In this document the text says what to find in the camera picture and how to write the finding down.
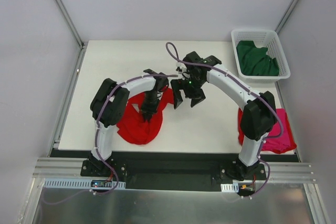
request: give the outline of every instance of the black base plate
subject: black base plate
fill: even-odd
[[[225,170],[236,157],[234,155],[227,159],[215,154],[114,152],[107,162],[117,172],[119,181],[126,182],[126,189],[220,191],[221,184],[232,184]],[[110,176],[111,172],[106,166],[102,169],[97,166],[85,160],[81,176]],[[257,180],[266,179],[262,164],[257,166],[253,174]],[[246,180],[253,180],[253,174]]]

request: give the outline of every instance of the reflective metal surface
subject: reflective metal surface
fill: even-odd
[[[55,202],[76,189],[45,189]],[[116,190],[105,196],[85,192],[55,206],[39,202],[33,223],[236,224],[313,223],[302,185],[268,184],[252,200],[236,194]]]

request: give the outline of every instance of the pink cloth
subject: pink cloth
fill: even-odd
[[[243,112],[241,109],[238,111],[238,131],[239,131],[239,143],[242,145],[244,141],[244,134],[240,129],[240,121],[242,119]],[[296,144],[293,140],[292,132],[290,129],[290,125],[287,118],[287,113],[284,109],[277,109],[277,115],[279,116],[280,120],[283,124],[283,135],[278,138],[269,138],[267,142],[263,145],[263,151],[271,151],[276,154],[285,153],[287,151],[294,150],[296,148]],[[280,124],[277,122],[269,136],[276,136],[280,133]]]

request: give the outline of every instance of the cable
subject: cable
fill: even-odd
[[[253,180],[252,180],[252,183],[251,184],[248,184],[247,186],[251,186],[253,185],[253,187],[255,188],[255,182],[257,180],[257,176],[255,174],[253,174]]]
[[[113,179],[113,172],[111,172],[110,177],[108,177],[108,178],[105,180],[105,183],[111,182],[112,179]]]
[[[79,194],[84,193],[85,191],[89,192],[88,189],[83,189],[83,190],[78,191],[78,192],[76,192],[75,194],[73,194],[73,195],[71,195],[71,196],[69,196],[69,197],[67,197],[67,198],[65,198],[65,199],[62,199],[62,200],[60,200],[60,201],[57,201],[57,202],[47,202],[47,201],[45,200],[45,198],[44,198],[45,191],[46,191],[46,189],[43,188],[43,189],[42,189],[42,192],[41,192],[41,201],[42,201],[44,204],[46,204],[46,205],[50,205],[50,206],[55,206],[55,205],[64,203],[64,202],[66,202],[66,201],[68,201],[68,200],[74,198],[74,196],[77,196],[77,195],[79,195]]]
[[[172,54],[172,52],[170,51],[169,49],[169,45],[171,45],[174,50],[175,50],[175,55]],[[265,140],[267,138],[278,138],[280,136],[282,136],[282,134],[284,133],[284,127],[283,127],[283,124],[282,124],[282,121],[281,119],[279,118],[279,116],[277,115],[277,112],[273,110],[273,108],[258,94],[254,93],[254,92],[251,92],[249,87],[245,86],[244,84],[242,84],[240,81],[238,81],[234,76],[232,76],[230,73],[228,72],[225,72],[223,71],[222,69],[218,69],[216,67],[213,67],[213,66],[210,66],[210,65],[206,65],[206,64],[202,64],[202,63],[191,63],[191,62],[187,62],[187,61],[183,61],[183,60],[180,60],[179,59],[179,53],[177,52],[177,48],[175,47],[175,45],[171,42],[167,42],[166,43],[166,50],[168,52],[168,54],[173,58],[175,59],[177,62],[180,62],[180,63],[183,63],[185,65],[190,65],[190,66],[198,66],[198,67],[206,67],[206,68],[211,68],[211,69],[214,69],[226,76],[228,76],[230,79],[232,79],[238,86],[240,86],[242,89],[244,89],[246,92],[249,92],[250,94],[252,94],[254,97],[258,98],[268,109],[269,111],[274,115],[274,117],[277,119],[277,121],[279,122],[279,125],[280,125],[280,133],[276,136],[268,136],[268,137],[265,137],[262,139],[262,143],[260,144],[260,148],[258,150],[258,154],[257,154],[257,158],[259,160],[259,162],[261,163],[264,163],[267,167],[268,167],[268,174],[267,174],[267,178],[265,180],[265,182],[263,183],[263,185],[254,193],[258,193],[260,192],[261,189],[263,189],[265,187],[265,185],[267,184],[268,180],[269,180],[269,177],[270,177],[270,166],[267,162],[263,161],[260,159],[260,152],[261,152],[261,149],[262,149],[262,146],[265,142]]]

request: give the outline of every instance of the red cloth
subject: red cloth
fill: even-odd
[[[238,110],[238,131],[239,131],[239,143],[242,145],[244,141],[244,134],[240,128],[240,121],[242,120],[243,112],[241,109]],[[283,124],[283,135],[278,138],[269,138],[266,143],[263,145],[262,151],[271,151],[276,154],[285,153],[287,151],[294,150],[296,148],[296,144],[293,140],[292,131],[290,129],[290,125],[287,118],[287,113],[284,109],[277,109],[277,115]],[[276,123],[273,126],[273,129],[268,134],[269,136],[276,136],[280,133],[280,125]]]
[[[150,122],[145,122],[141,113],[133,105],[141,107],[145,98],[144,93],[133,96],[128,100],[124,116],[117,124],[118,134],[131,144],[147,144],[152,141],[160,131],[163,115],[162,111],[168,103],[174,104],[173,91],[166,89],[158,106],[158,112],[152,116]]]

